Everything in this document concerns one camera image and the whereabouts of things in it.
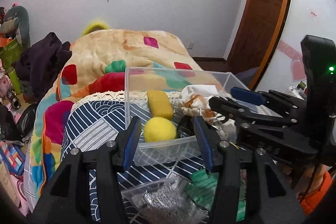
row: pink toy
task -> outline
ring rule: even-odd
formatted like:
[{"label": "pink toy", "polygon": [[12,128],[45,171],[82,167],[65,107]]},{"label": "pink toy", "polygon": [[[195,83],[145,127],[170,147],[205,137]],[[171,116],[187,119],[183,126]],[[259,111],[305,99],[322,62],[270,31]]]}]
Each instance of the pink toy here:
[{"label": "pink toy", "polygon": [[12,82],[10,78],[5,74],[5,70],[2,67],[2,61],[0,59],[0,102],[7,99],[7,90],[12,89]]}]

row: power outlet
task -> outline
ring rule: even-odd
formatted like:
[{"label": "power outlet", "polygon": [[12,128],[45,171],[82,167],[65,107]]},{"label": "power outlet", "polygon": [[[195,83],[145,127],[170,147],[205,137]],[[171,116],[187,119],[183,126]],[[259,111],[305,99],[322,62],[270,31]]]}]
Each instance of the power outlet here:
[{"label": "power outlet", "polygon": [[189,45],[188,45],[188,50],[192,50],[193,49],[193,47],[194,47],[194,42],[191,42],[191,43],[189,43]]}]

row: yellow felt ball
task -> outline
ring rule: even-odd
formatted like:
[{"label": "yellow felt ball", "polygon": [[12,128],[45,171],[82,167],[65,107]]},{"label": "yellow felt ball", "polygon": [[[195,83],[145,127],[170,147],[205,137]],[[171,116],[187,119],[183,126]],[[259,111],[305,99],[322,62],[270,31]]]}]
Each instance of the yellow felt ball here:
[{"label": "yellow felt ball", "polygon": [[143,128],[145,142],[159,142],[176,138],[176,127],[170,121],[162,117],[153,117],[148,120]]}]

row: plastic bag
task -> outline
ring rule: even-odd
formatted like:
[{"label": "plastic bag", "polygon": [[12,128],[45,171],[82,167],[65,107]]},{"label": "plastic bag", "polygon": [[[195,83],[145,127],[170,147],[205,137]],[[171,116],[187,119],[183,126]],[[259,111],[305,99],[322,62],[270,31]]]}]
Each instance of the plastic bag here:
[{"label": "plastic bag", "polygon": [[20,130],[16,127],[12,113],[0,105],[0,141],[23,145]]},{"label": "plastic bag", "polygon": [[37,104],[29,105],[17,121],[16,127],[21,131],[22,140],[26,141],[33,134]]},{"label": "plastic bag", "polygon": [[172,187],[173,178],[144,183],[121,192],[151,224],[198,224],[208,215]]}]

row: yellow sponge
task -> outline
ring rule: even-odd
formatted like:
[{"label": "yellow sponge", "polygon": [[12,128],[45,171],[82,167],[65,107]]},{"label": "yellow sponge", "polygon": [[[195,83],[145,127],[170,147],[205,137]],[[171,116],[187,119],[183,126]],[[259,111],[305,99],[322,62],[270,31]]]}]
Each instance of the yellow sponge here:
[{"label": "yellow sponge", "polygon": [[174,110],[167,94],[161,90],[148,90],[147,98],[153,117],[162,117],[168,120],[173,118]]},{"label": "yellow sponge", "polygon": [[173,140],[176,138],[176,127],[167,119],[154,117],[143,127],[143,136],[145,142]]}]

